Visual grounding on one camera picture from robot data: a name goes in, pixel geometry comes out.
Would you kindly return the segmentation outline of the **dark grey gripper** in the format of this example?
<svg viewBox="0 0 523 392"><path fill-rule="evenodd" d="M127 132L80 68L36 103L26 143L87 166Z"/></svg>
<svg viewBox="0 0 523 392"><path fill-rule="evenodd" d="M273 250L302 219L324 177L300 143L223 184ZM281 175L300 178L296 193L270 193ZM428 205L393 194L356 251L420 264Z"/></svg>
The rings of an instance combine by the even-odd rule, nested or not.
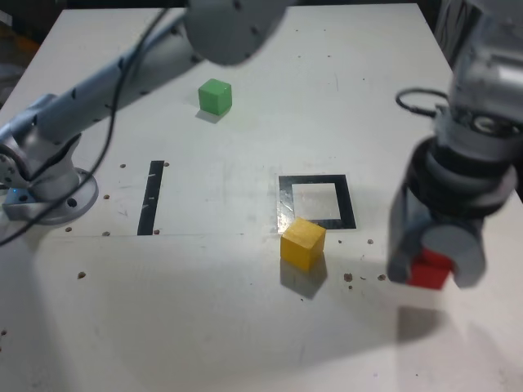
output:
<svg viewBox="0 0 523 392"><path fill-rule="evenodd" d="M475 287L486 271L485 253L479 236L484 218L462 217L421 203L406 183L397 190L388 222L387 276L406 284L413 259L422 245L450 261L455 284Z"/></svg>

